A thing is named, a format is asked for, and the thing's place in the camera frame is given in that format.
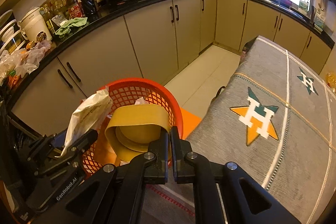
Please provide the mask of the white paper bag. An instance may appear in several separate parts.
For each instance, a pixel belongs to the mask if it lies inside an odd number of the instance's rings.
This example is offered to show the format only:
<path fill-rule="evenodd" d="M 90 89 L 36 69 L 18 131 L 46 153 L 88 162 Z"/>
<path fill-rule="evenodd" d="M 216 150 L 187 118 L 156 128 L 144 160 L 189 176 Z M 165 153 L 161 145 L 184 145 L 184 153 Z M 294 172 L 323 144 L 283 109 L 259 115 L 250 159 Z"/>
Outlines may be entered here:
<path fill-rule="evenodd" d="M 61 156 L 90 129 L 97 129 L 111 111 L 112 105 L 113 100 L 106 88 L 85 99 L 71 115 Z"/>

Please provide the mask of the yellow square plastic container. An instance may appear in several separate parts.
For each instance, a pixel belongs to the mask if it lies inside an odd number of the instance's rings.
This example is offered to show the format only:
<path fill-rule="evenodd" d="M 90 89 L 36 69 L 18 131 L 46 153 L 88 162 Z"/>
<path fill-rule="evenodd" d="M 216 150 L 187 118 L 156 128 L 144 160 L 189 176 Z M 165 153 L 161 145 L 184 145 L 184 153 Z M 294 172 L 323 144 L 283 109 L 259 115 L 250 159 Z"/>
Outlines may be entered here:
<path fill-rule="evenodd" d="M 169 113 L 159 105 L 128 105 L 117 108 L 110 119 L 105 137 L 117 157 L 130 162 L 146 153 L 149 143 L 170 130 Z"/>

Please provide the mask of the orange stool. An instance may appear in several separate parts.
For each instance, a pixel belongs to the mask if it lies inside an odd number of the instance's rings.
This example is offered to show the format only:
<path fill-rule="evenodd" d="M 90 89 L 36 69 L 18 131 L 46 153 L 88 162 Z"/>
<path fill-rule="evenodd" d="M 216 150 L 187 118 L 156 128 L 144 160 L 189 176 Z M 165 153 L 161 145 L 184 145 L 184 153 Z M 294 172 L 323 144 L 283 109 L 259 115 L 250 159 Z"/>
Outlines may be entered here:
<path fill-rule="evenodd" d="M 186 139 L 200 124 L 201 118 L 190 113 L 189 111 L 180 108 L 183 120 L 183 136 L 182 139 Z"/>

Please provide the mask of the red plastic mesh basket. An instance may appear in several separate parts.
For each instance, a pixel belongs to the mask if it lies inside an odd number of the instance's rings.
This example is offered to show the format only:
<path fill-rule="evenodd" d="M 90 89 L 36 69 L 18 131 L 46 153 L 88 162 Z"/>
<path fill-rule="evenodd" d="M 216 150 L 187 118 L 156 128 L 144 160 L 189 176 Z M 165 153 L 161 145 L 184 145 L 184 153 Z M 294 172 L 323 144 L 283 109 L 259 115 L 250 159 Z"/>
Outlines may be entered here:
<path fill-rule="evenodd" d="M 176 126 L 179 137 L 183 136 L 182 113 L 174 96 L 162 85 L 147 79 L 128 78 L 109 83 L 108 89 L 113 100 L 111 111 L 96 129 L 97 141 L 82 155 L 87 177 L 92 176 L 106 164 L 120 166 L 129 162 L 121 161 L 105 137 L 105 129 L 117 108 L 128 105 L 155 104 L 162 106 L 169 113 L 170 130 Z"/>

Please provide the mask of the grey star-patterned tablecloth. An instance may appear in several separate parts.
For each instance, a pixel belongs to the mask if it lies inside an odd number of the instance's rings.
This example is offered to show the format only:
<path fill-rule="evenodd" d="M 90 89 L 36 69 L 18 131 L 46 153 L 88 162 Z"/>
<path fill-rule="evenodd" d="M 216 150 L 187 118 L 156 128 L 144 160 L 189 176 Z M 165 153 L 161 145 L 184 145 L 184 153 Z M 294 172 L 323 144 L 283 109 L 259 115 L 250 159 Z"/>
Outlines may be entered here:
<path fill-rule="evenodd" d="M 335 94 L 307 62 L 263 37 L 187 137 L 209 161 L 237 163 L 301 223 L 335 193 Z"/>

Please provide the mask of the crumpled plastic bags pile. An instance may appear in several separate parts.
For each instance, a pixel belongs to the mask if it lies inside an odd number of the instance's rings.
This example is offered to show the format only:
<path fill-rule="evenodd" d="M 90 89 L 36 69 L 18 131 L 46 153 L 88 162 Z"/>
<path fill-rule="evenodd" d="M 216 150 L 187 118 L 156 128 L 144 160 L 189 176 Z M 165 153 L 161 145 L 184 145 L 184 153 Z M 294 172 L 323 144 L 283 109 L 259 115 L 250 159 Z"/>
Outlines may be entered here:
<path fill-rule="evenodd" d="M 27 51 L 25 48 L 13 52 L 11 55 L 7 50 L 1 53 L 1 85 L 6 77 L 12 75 L 21 76 L 32 73 L 38 69 L 41 60 L 51 49 L 52 43 L 48 40 L 38 42 L 36 46 Z"/>

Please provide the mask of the green cloth rag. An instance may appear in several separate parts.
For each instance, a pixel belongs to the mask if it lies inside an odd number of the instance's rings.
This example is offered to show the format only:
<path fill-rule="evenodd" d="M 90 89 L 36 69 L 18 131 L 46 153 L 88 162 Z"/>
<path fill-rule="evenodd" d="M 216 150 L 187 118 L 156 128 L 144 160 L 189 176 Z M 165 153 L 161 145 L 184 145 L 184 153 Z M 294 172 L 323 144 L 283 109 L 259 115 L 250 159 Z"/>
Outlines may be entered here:
<path fill-rule="evenodd" d="M 62 38 L 68 35 L 74 28 L 79 28 L 85 26 L 88 18 L 72 18 L 70 20 L 65 21 L 59 29 L 55 32 L 56 36 Z"/>

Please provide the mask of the white rice cooker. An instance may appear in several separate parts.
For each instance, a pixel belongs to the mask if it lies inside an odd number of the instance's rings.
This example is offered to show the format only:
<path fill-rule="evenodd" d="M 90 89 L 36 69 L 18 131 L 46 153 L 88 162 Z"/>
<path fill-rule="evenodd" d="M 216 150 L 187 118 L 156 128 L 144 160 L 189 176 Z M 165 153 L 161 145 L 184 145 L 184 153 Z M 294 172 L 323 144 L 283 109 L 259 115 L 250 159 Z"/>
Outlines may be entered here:
<path fill-rule="evenodd" d="M 28 39 L 28 41 L 37 41 L 37 36 L 41 32 L 46 34 L 46 40 L 51 41 L 52 35 L 45 23 L 44 18 L 40 13 L 40 8 L 36 7 L 30 10 L 19 22 L 23 36 Z"/>

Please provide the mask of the red-label sauce bottle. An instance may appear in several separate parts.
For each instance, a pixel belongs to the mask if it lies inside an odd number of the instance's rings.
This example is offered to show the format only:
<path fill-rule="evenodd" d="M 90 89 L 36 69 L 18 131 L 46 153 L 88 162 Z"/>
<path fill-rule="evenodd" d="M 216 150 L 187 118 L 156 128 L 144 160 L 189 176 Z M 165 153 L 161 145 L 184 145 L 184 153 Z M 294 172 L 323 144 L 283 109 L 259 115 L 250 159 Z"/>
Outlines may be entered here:
<path fill-rule="evenodd" d="M 77 0 L 66 0 L 70 18 L 82 18 L 83 13 Z"/>

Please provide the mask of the dark soy sauce bottle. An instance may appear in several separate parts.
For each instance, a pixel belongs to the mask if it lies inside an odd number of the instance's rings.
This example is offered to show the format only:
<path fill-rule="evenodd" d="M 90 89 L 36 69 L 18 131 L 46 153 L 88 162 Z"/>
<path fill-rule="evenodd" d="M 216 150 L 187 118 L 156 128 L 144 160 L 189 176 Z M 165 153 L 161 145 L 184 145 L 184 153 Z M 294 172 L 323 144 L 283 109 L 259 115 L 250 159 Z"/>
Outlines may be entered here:
<path fill-rule="evenodd" d="M 95 0 L 80 0 L 81 5 L 84 10 L 85 16 L 88 18 L 89 22 L 93 22 L 98 19 L 98 11 L 96 7 Z"/>

